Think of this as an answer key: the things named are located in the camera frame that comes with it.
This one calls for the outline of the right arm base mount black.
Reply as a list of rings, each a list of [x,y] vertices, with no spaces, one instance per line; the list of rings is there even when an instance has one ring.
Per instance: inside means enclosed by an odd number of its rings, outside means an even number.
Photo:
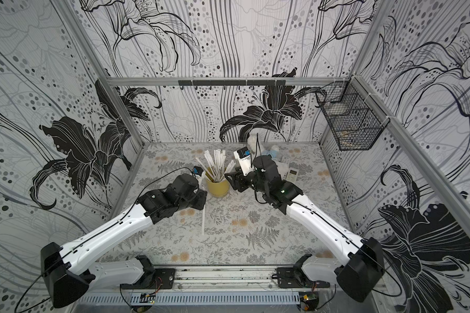
[[[329,282],[322,280],[312,281],[304,274],[302,266],[310,257],[312,257],[311,254],[305,254],[292,267],[276,268],[276,274],[272,274],[271,279],[277,280],[278,286],[281,289],[310,288],[314,291],[316,288],[330,288]]]

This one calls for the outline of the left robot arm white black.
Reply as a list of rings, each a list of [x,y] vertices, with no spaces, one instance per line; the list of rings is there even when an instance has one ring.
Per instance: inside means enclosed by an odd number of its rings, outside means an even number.
[[[123,289],[160,289],[160,277],[147,256],[104,265],[99,261],[123,241],[185,209],[203,210],[207,192],[202,174],[184,173],[163,189],[139,196],[130,208],[78,239],[50,243],[40,252],[42,278],[52,305],[60,309],[73,304],[90,290],[119,286]]]

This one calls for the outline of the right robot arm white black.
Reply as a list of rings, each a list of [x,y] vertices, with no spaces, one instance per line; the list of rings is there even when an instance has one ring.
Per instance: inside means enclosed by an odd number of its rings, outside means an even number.
[[[305,257],[296,263],[298,273],[312,282],[337,284],[351,299],[363,302],[386,271],[380,242],[350,232],[320,210],[302,189],[281,178],[270,156],[252,158],[236,151],[234,159],[237,167],[225,174],[234,190],[261,193],[265,204],[299,222],[336,258],[335,265],[326,266],[317,257]]]

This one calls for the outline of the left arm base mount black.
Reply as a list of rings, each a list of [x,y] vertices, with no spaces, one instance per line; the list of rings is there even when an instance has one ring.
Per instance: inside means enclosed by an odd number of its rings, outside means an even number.
[[[156,268],[147,256],[136,257],[139,261],[143,274],[134,284],[120,284],[124,290],[171,290],[176,276],[175,268]]]

